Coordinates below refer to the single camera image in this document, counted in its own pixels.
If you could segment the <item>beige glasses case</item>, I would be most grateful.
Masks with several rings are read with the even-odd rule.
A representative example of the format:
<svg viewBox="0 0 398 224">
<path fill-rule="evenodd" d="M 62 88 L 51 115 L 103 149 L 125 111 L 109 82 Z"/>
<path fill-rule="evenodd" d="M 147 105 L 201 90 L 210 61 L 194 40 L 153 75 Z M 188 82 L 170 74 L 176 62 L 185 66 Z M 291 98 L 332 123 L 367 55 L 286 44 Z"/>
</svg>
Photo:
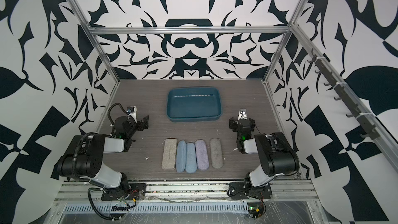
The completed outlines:
<svg viewBox="0 0 398 224">
<path fill-rule="evenodd" d="M 166 139 L 164 141 L 164 150 L 163 150 L 162 165 L 161 165 L 162 169 L 164 170 L 175 169 L 176 150 L 177 150 L 177 139 Z"/>
</svg>

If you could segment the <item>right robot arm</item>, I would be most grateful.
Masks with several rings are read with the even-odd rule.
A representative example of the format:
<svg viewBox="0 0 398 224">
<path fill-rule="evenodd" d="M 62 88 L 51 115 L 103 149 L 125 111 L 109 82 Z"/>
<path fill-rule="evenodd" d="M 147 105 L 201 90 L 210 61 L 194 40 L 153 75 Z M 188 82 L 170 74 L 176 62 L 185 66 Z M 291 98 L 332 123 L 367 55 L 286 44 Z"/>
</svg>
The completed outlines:
<svg viewBox="0 0 398 224">
<path fill-rule="evenodd" d="M 281 176 L 290 176 L 300 169 L 296 152 L 282 132 L 253 135 L 257 129 L 251 118 L 230 118 L 229 128 L 237 134 L 237 149 L 242 154 L 255 154 L 260 165 L 247 173 L 242 183 L 230 183 L 227 195 L 233 200 L 269 199 L 270 182 Z"/>
</svg>

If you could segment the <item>grey glasses case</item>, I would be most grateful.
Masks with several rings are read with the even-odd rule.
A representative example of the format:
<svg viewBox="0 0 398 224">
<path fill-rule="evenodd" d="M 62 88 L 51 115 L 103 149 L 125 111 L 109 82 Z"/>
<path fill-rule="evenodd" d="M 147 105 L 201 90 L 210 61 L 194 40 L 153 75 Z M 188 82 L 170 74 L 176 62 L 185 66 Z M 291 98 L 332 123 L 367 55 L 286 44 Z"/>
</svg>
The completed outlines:
<svg viewBox="0 0 398 224">
<path fill-rule="evenodd" d="M 223 167 L 222 146 L 219 139 L 214 138 L 210 140 L 210 154 L 211 164 L 214 169 Z"/>
</svg>

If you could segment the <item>purple glasses case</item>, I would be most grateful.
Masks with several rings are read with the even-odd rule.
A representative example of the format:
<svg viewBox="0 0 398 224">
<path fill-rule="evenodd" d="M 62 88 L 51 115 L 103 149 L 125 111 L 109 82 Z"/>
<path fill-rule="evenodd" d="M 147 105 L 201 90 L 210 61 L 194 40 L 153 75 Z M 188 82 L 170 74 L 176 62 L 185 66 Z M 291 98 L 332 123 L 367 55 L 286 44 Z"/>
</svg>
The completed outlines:
<svg viewBox="0 0 398 224">
<path fill-rule="evenodd" d="M 209 158 L 207 146 L 204 140 L 197 140 L 195 142 L 195 151 L 198 169 L 201 171 L 206 171 L 209 168 Z"/>
</svg>

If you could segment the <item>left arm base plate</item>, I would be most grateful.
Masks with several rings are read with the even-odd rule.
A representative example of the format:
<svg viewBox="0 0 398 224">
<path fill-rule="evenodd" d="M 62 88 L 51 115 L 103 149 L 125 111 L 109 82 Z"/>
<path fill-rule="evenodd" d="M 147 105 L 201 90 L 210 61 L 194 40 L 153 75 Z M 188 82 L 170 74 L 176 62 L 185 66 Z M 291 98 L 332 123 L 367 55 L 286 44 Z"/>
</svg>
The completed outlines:
<svg viewBox="0 0 398 224">
<path fill-rule="evenodd" d="M 105 189 L 101 200 L 102 201 L 116 201 L 121 197 L 126 200 L 142 200 L 146 195 L 147 184 L 145 183 L 129 183 L 126 189 L 121 187 L 113 189 Z"/>
</svg>

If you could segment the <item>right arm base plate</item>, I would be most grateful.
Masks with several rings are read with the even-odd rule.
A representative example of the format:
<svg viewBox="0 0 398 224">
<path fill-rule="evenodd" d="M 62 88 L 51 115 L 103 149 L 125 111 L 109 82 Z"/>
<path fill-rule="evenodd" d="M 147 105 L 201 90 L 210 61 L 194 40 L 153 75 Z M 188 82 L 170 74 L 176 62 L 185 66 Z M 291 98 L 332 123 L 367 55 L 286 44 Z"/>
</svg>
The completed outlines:
<svg viewBox="0 0 398 224">
<path fill-rule="evenodd" d="M 247 187 L 244 183 L 229 183 L 227 195 L 233 200 L 246 200 L 246 199 L 258 199 L 258 200 L 269 200 L 271 199 L 272 190 L 271 187 Z"/>
</svg>

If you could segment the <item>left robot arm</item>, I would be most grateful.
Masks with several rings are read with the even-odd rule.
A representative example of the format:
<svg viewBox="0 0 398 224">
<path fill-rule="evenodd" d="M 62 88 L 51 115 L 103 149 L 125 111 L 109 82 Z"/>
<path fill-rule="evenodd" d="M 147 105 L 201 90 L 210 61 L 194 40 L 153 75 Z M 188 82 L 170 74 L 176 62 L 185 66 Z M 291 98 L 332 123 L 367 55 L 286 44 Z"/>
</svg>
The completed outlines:
<svg viewBox="0 0 398 224">
<path fill-rule="evenodd" d="M 87 190 L 89 203 L 96 215 L 106 221 L 119 221 L 126 212 L 136 207 L 135 203 L 127 202 L 134 190 L 129 185 L 126 174 L 111 169 L 103 162 L 106 153 L 129 151 L 134 142 L 134 134 L 149 128 L 149 116 L 137 120 L 136 112 L 137 108 L 134 106 L 124 108 L 120 103 L 114 103 L 107 111 L 111 133 L 88 132 L 74 136 L 57 162 L 60 176 L 91 185 Z M 94 204 L 94 191 L 104 193 L 123 205 L 112 207 L 111 213 L 105 215 Z"/>
</svg>

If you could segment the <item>light blue glasses case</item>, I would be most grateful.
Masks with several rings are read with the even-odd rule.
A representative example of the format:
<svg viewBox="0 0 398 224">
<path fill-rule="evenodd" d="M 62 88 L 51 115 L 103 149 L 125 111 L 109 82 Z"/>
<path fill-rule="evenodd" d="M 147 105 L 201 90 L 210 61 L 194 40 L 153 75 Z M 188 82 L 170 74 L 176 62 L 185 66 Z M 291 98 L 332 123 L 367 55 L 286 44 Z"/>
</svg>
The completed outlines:
<svg viewBox="0 0 398 224">
<path fill-rule="evenodd" d="M 177 173 L 182 173 L 185 171 L 186 167 L 186 156 L 187 156 L 187 151 L 186 151 L 186 141 L 181 140 L 177 144 L 177 150 L 176 150 L 176 171 Z"/>
</svg>

